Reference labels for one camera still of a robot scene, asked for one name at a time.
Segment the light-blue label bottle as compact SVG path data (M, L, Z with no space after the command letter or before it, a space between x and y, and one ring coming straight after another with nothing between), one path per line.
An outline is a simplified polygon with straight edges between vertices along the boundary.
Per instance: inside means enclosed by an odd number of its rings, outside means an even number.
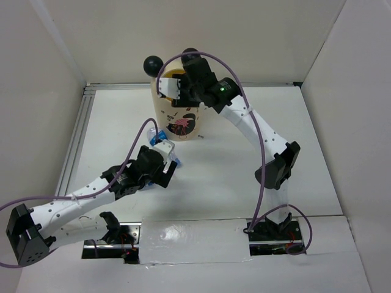
M174 151L175 144L173 143L173 141L167 138L165 132L162 129L159 128L158 131L156 131L155 128L150 128L147 131L147 140L152 147L157 144L161 144L162 142L167 142L168 145L171 146L171 151L167 157L167 163L169 164L171 161L175 161L178 166L181 165L181 161L179 160Z

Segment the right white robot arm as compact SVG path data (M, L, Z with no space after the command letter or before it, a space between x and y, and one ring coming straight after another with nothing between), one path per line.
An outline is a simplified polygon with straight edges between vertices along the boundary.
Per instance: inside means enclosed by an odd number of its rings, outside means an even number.
M269 237L281 239L288 231L291 212L284 182L291 176L301 147L281 137L250 105L236 76L218 80L206 58L200 55L181 58L184 73L179 74L179 94L173 107L198 107L203 104L230 121L260 150L261 166L255 171L260 183L259 199L268 199L272 212L266 216Z

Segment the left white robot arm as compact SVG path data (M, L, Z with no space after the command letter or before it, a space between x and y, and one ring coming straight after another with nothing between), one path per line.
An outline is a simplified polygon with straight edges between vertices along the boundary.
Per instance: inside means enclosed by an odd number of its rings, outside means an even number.
M142 146L136 159L116 165L85 187L47 204L14 207L6 228L17 263L33 265L57 248L79 241L116 242L125 228L112 212L89 217L88 212L135 194L153 183L166 188L177 167L171 160L175 145L163 140Z

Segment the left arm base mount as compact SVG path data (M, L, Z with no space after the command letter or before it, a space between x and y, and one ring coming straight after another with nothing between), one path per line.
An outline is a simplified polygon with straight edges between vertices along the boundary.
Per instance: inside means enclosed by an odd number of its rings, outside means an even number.
M124 264L139 264L139 242L142 223L122 222L120 225L121 232L113 241L84 241L81 259L114 259L121 260Z

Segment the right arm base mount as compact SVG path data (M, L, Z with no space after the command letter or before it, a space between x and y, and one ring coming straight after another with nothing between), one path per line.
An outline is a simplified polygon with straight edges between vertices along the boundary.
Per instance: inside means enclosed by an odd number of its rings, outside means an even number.
M248 236L251 256L297 254L305 248L297 220L292 220L280 233L272 229L268 219L261 220L251 230L249 227L250 220L243 233Z

